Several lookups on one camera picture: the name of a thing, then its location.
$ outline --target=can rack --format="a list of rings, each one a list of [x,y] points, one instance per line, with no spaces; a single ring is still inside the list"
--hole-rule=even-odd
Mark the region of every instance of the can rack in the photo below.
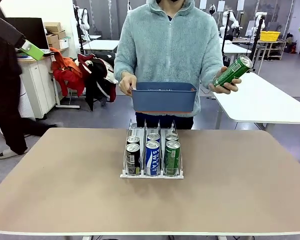
[[[160,135],[160,162],[157,172],[157,175],[148,175],[146,168],[146,151],[145,146],[147,142],[147,135],[150,133],[157,133]],[[178,134],[177,129],[175,128],[175,122],[172,123],[171,128],[161,128],[160,122],[156,128],[148,128],[147,124],[144,123],[144,127],[137,127],[136,123],[132,123],[130,120],[129,128],[127,131],[123,155],[123,169],[120,178],[135,178],[135,179],[183,179],[184,171],[182,164],[182,153],[180,149],[180,157],[178,167],[175,169],[174,175],[167,175],[165,171],[165,139],[166,134]],[[138,136],[140,138],[140,173],[139,174],[129,174],[127,160],[126,160],[126,147],[127,147],[127,138],[130,136]]]

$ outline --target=white wall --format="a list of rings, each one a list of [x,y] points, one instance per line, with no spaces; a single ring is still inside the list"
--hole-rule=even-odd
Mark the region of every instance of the white wall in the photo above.
[[[300,0],[294,1],[294,8],[293,8],[293,14],[292,19],[290,23],[290,27],[288,30],[288,33],[290,32],[293,35],[293,40],[297,41],[296,44],[296,51],[299,53],[300,51]]]
[[[69,39],[65,57],[77,58],[80,44],[72,0],[2,0],[0,7],[6,17],[42,18],[44,22],[60,22]]]

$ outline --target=black pants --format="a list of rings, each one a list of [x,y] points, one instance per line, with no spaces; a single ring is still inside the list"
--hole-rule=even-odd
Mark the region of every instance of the black pants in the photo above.
[[[176,129],[191,129],[194,125],[194,117],[179,117],[179,116],[170,116],[170,115],[148,115],[140,112],[135,113],[136,124],[138,127],[143,128],[146,126],[148,128],[156,128],[158,126],[158,122],[160,121],[161,128],[167,129],[171,128],[173,121],[175,122]]]
[[[6,144],[17,154],[27,149],[24,134],[42,136],[55,125],[46,125],[19,113],[21,80],[19,76],[0,77],[0,128]]]

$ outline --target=jacket collar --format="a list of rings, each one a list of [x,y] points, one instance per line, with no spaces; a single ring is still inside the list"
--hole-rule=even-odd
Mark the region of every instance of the jacket collar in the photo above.
[[[163,12],[158,5],[157,0],[147,0],[147,4],[151,12],[160,14]],[[178,11],[178,15],[187,15],[195,7],[195,0],[185,0],[182,8]]]

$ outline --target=black can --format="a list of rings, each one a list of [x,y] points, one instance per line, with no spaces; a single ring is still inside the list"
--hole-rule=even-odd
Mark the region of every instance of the black can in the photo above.
[[[125,148],[125,161],[130,175],[140,174],[140,146],[137,143],[130,143]]]
[[[140,138],[138,136],[128,136],[126,144],[138,144],[140,146]]]

